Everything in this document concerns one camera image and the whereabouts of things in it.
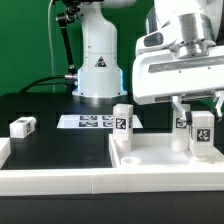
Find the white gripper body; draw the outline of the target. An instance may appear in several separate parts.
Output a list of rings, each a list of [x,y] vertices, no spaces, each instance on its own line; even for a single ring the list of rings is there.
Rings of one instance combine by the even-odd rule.
[[[141,54],[133,64],[132,89],[140,105],[168,102],[173,96],[200,99],[224,90],[224,46],[185,59],[175,59],[169,50]]]

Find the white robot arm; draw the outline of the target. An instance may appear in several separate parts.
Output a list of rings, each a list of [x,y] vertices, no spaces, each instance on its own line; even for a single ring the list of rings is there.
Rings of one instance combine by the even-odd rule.
[[[101,13],[136,0],[82,4],[83,65],[76,96],[97,101],[124,94],[117,66],[117,30]],[[133,98],[140,105],[171,102],[183,123],[192,114],[184,100],[214,97],[214,116],[224,104],[224,0],[154,0],[146,34],[135,47]]]

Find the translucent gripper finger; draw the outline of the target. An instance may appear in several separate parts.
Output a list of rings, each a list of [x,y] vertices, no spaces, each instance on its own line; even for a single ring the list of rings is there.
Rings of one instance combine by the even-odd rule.
[[[218,122],[222,120],[222,106],[224,104],[224,91],[215,91],[214,92],[214,102],[216,103],[214,111],[215,117]]]
[[[180,115],[180,122],[182,126],[192,124],[192,114],[187,111],[181,104],[182,99],[179,96],[172,97],[172,107]]]

